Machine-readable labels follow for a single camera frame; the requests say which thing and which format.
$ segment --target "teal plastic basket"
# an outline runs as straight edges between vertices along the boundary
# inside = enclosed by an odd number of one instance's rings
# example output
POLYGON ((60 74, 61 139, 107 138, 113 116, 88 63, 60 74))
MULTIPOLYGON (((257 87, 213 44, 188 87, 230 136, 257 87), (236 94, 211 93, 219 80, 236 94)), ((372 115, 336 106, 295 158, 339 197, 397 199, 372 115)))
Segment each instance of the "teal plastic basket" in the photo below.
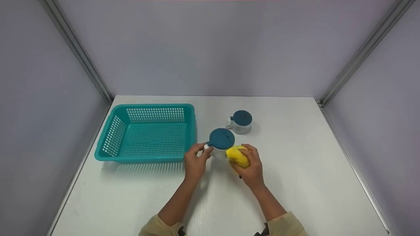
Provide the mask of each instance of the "teal plastic basket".
POLYGON ((130 104, 114 107, 95 158, 120 163, 182 161, 196 142, 191 104, 130 104))

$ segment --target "wrist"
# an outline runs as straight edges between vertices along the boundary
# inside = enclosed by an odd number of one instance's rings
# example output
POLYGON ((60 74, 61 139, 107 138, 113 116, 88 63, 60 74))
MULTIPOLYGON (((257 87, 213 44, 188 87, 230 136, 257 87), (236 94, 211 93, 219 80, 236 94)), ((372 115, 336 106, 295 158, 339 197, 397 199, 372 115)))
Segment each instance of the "wrist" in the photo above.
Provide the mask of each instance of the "wrist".
POLYGON ((258 193, 260 193, 262 191, 267 190, 268 188, 267 188, 267 186, 264 183, 262 183, 262 184, 258 184, 258 185, 255 185, 255 186, 250 186, 249 189, 255 195, 255 194, 258 194, 258 193))
POLYGON ((185 176, 184 180, 182 181, 183 184, 186 184, 188 186, 192 186, 195 187, 198 182, 200 181, 200 178, 194 178, 194 177, 190 177, 190 176, 185 176))

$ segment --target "sleeve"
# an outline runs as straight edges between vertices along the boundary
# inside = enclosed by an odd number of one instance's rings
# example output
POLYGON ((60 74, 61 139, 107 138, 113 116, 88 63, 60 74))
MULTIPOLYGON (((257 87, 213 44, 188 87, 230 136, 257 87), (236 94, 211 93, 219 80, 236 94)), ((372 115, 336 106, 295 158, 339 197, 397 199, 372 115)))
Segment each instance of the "sleeve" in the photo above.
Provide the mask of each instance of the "sleeve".
POLYGON ((299 220, 292 212, 268 222, 270 236, 308 236, 299 220))
POLYGON ((173 226, 166 225, 158 215, 152 218, 142 227, 139 236, 178 236, 178 231, 183 225, 178 222, 173 226))

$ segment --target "sponge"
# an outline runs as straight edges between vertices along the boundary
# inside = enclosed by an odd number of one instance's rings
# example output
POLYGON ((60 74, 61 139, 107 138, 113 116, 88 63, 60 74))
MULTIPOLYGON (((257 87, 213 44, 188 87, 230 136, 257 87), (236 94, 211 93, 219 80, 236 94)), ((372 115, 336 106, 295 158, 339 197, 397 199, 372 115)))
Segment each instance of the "sponge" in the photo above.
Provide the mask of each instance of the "sponge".
POLYGON ((239 149, 247 148, 244 146, 233 146, 226 150, 226 155, 228 159, 234 162, 235 164, 239 165, 242 168, 247 168, 248 166, 250 166, 249 160, 244 154, 242 154, 242 152, 239 151, 239 149))

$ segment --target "person's right hand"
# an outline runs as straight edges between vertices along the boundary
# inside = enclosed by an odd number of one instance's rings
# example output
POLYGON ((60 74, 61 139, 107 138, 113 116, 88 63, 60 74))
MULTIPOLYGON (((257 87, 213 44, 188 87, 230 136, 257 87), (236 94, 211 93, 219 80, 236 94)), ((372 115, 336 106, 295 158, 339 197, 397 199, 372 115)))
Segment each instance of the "person's right hand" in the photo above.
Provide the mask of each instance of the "person's right hand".
POLYGON ((242 179, 251 191, 265 187, 263 165, 257 149, 249 144, 242 144, 242 146, 246 147, 248 150, 239 149, 239 151, 248 158, 250 166, 244 169, 231 161, 232 167, 242 176, 242 179))

